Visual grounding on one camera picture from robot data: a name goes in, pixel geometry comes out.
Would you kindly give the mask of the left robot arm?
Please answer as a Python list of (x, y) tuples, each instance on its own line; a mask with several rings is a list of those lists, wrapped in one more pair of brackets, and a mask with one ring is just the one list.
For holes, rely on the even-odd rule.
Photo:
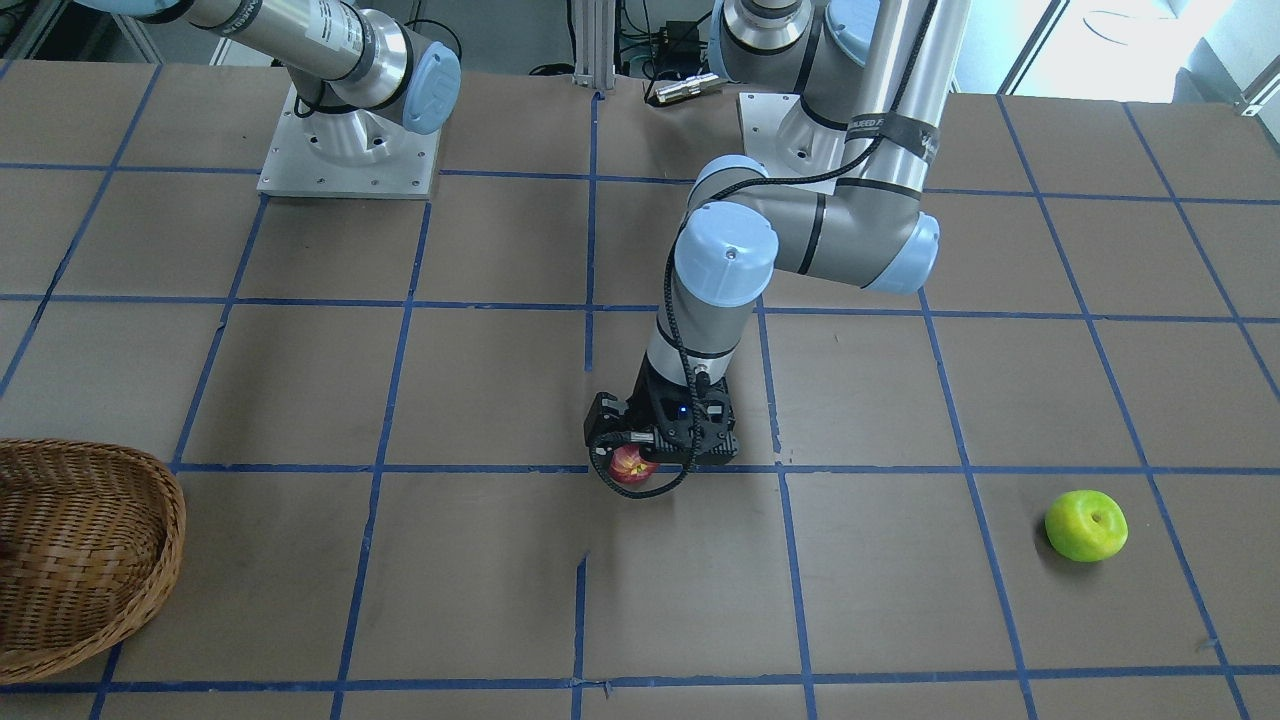
[(664, 266), (631, 396), (599, 393), (584, 421), (596, 469), (724, 464), (737, 450), (727, 372), (776, 272), (915, 293), (938, 254), (925, 177), (970, 14), (966, 1), (719, 1), (714, 73), (788, 91), (781, 169), (748, 155), (696, 177)]

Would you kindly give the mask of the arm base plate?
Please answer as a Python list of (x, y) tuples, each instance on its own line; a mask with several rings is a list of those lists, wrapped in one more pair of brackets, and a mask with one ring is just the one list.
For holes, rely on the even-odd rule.
[(849, 122), (855, 115), (822, 115), (800, 94), (739, 95), (744, 154), (776, 179), (819, 176), (842, 167)]
[(293, 88), (260, 172), (274, 199), (422, 200), (433, 195), (439, 133), (417, 135), (365, 110), (298, 114)]

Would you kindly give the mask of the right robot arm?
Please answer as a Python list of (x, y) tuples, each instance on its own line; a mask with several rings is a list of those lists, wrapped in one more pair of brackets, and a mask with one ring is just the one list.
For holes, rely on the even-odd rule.
[(417, 133), (438, 132), (457, 104), (457, 54), (384, 12), (347, 1), (87, 1), (143, 23), (186, 22), (317, 79), (343, 108)]

